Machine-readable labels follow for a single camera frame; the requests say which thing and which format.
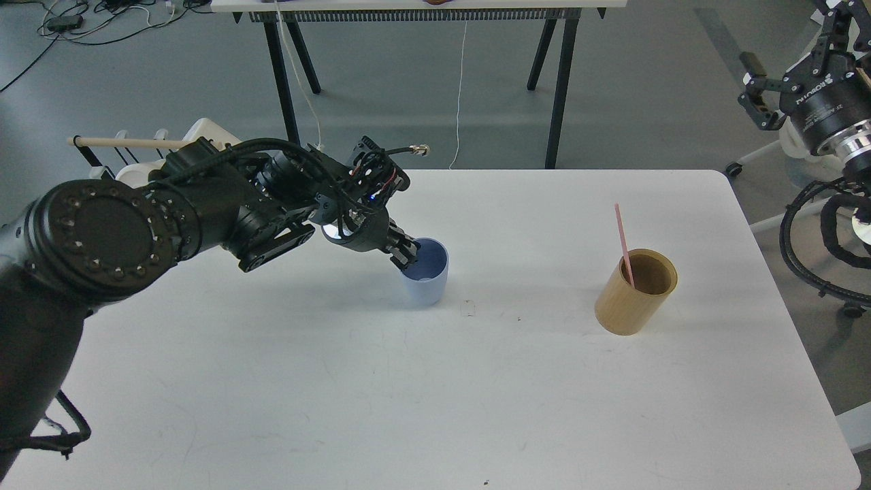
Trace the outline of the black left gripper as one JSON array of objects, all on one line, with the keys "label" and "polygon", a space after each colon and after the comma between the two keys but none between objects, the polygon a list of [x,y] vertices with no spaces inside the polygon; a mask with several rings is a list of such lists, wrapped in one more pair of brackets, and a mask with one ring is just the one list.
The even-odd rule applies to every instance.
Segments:
[{"label": "black left gripper", "polygon": [[332,223],[321,225],[327,241],[357,252],[380,249],[390,261],[405,271],[417,263],[420,246],[413,237],[395,225],[386,208],[373,213],[345,210]]}]

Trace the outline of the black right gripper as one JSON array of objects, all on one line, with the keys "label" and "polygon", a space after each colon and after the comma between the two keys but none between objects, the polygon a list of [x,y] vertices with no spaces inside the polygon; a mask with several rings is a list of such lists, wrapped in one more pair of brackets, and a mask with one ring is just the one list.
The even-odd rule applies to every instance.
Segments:
[{"label": "black right gripper", "polygon": [[[822,16],[821,31],[810,55],[787,72],[787,81],[769,78],[756,54],[740,53],[749,78],[738,103],[762,131],[780,130],[788,115],[811,155],[859,157],[869,152],[869,77],[855,54],[868,52],[868,2],[815,1],[814,6]],[[786,115],[766,105],[765,92],[786,93]]]}]

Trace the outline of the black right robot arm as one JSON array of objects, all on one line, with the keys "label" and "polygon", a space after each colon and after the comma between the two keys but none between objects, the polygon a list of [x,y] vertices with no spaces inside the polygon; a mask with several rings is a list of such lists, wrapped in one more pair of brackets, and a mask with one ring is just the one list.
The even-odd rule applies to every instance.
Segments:
[{"label": "black right robot arm", "polygon": [[869,249],[869,3],[818,1],[822,24],[809,52],[778,78],[768,77],[752,52],[740,54],[744,89],[738,103],[762,131],[786,129],[802,157],[834,157],[841,177],[814,180],[787,205],[780,218],[780,255],[794,275],[821,297],[843,301],[842,312],[858,319],[869,311],[869,295],[825,281],[809,270],[792,244],[793,221],[821,193],[829,197],[819,210],[819,231],[830,255],[850,267],[869,269],[869,256],[840,244],[837,219],[851,214],[853,233]]}]

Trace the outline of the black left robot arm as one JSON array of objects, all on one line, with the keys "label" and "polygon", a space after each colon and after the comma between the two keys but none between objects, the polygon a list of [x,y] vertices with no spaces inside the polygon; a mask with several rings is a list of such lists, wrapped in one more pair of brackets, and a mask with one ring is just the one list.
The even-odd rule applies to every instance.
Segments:
[{"label": "black left robot arm", "polygon": [[172,267],[221,247],[248,272],[301,246],[315,227],[340,247],[418,261],[388,201],[410,186],[397,149],[364,137],[348,162],[274,137],[168,153],[146,185],[66,181],[2,226],[2,472],[24,449],[68,455],[87,422],[61,385],[84,321]]}]

